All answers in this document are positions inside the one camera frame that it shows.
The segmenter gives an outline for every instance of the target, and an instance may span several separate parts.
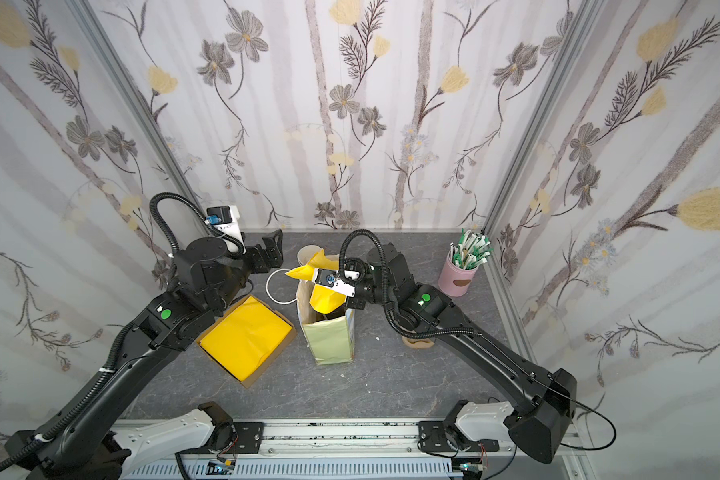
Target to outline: black mounting plate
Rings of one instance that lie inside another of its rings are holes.
[[[225,455],[239,455],[241,453],[259,453],[259,447],[262,444],[262,437],[264,432],[263,422],[234,422],[235,431],[239,436],[234,448],[231,448]],[[229,440],[223,443],[223,445],[229,445]],[[183,450],[182,454],[207,454],[213,453],[210,446],[202,446],[200,448],[189,448]]]
[[[457,447],[445,437],[442,422],[421,421],[418,423],[419,447],[424,453],[437,453],[439,455],[453,455]],[[480,443],[486,452],[498,452],[499,442],[496,440],[480,440],[472,442],[467,440],[467,447],[461,450],[460,456],[480,456]]]

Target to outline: gray tabletop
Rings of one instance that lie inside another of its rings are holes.
[[[345,232],[286,233],[284,267],[298,265],[296,252],[304,246],[323,246],[337,254]],[[380,234],[405,255],[417,282],[437,285],[448,245],[457,234]],[[258,241],[251,234],[247,244]],[[348,255],[365,257],[372,247],[357,238]],[[270,302],[264,290],[267,275],[252,275],[260,300],[297,324],[296,304]],[[280,301],[294,298],[297,281],[277,274],[270,292]],[[480,270],[468,294],[454,301],[483,330],[502,342],[507,334],[490,293],[488,278]],[[338,418],[445,416],[456,401],[466,398],[486,402],[490,396],[504,400],[486,379],[450,350],[435,344],[413,350],[403,345],[386,323],[381,307],[368,305],[355,317],[355,361],[318,366],[301,331],[269,369],[249,389],[192,348],[168,365],[140,394],[127,418],[171,418],[202,402],[218,402],[233,418]]]

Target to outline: yellow box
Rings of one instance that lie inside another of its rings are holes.
[[[249,388],[296,337],[287,318],[248,295],[197,339],[197,344]]]

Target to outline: paper cup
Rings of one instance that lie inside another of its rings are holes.
[[[298,253],[296,254],[296,258],[298,259],[298,264],[301,266],[304,266],[309,262],[309,259],[311,259],[317,252],[320,251],[320,247],[317,245],[307,245],[303,246]]]
[[[478,268],[472,270],[464,270],[451,263],[449,256],[445,257],[445,265],[440,273],[438,286],[440,290],[448,296],[462,296],[467,293],[469,284],[472,283],[474,274],[478,272]]]

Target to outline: cardboard box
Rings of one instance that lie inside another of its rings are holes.
[[[318,313],[309,304],[315,283],[298,282],[296,303],[298,323],[302,327],[307,346],[318,365],[351,362],[355,359],[355,311],[349,309],[344,316],[317,321]]]
[[[215,321],[215,322],[213,323],[213,325],[212,325],[208,330],[206,330],[205,332],[201,333],[200,336],[197,337],[197,340],[195,340],[195,342],[196,342],[197,345],[200,347],[200,349],[201,349],[202,351],[204,351],[204,353],[205,353],[206,355],[208,355],[208,358],[210,358],[211,360],[213,360],[215,364],[217,364],[218,366],[220,366],[221,368],[223,368],[225,372],[229,373],[229,374],[232,375],[232,376],[234,376],[234,375],[231,374],[231,372],[230,372],[229,370],[227,370],[226,368],[224,368],[224,366],[223,366],[221,363],[219,363],[216,359],[214,359],[208,352],[206,352],[206,351],[201,347],[200,341],[201,341],[203,338],[205,338],[205,336],[208,335],[214,328],[216,328],[216,326],[219,325],[219,323],[221,323],[222,321],[224,321],[224,319],[227,317],[227,315],[229,315],[235,308],[237,308],[238,306],[240,306],[241,304],[243,304],[246,300],[248,300],[248,298],[249,298],[250,296],[251,296],[251,295],[246,295],[245,298],[242,298],[242,299],[240,299],[239,302],[234,303],[234,304],[227,310],[227,312],[224,312],[224,315],[223,315],[223,316],[221,316],[217,321]],[[253,385],[253,383],[254,383],[256,380],[259,379],[259,377],[264,373],[264,371],[267,370],[267,368],[269,368],[269,366],[272,364],[272,362],[274,362],[275,359],[276,359],[278,356],[280,356],[280,353],[282,353],[282,351],[286,349],[286,347],[288,346],[288,344],[289,344],[290,342],[292,342],[293,339],[296,338],[296,329],[293,327],[293,323],[292,323],[290,320],[288,320],[287,318],[285,318],[284,315],[281,314],[280,312],[278,312],[277,310],[273,310],[273,309],[272,309],[269,305],[267,305],[265,302],[262,302],[261,299],[259,299],[259,297],[254,296],[253,298],[255,298],[255,299],[258,300],[262,305],[264,305],[265,307],[267,307],[270,312],[272,312],[272,313],[274,313],[275,315],[277,315],[278,317],[280,317],[280,319],[281,319],[283,322],[288,323],[288,324],[291,326],[291,331],[288,332],[288,335],[286,335],[286,338],[283,339],[282,342],[280,342],[280,344],[277,346],[277,348],[275,348],[275,349],[272,351],[272,353],[269,354],[269,357],[267,357],[267,359],[264,360],[264,362],[263,362],[261,365],[259,365],[259,368],[257,368],[247,379],[242,380],[242,381],[238,379],[238,382],[240,382],[240,383],[242,384],[242,386],[244,386],[244,387],[247,388],[247,389],[249,389],[250,386]]]

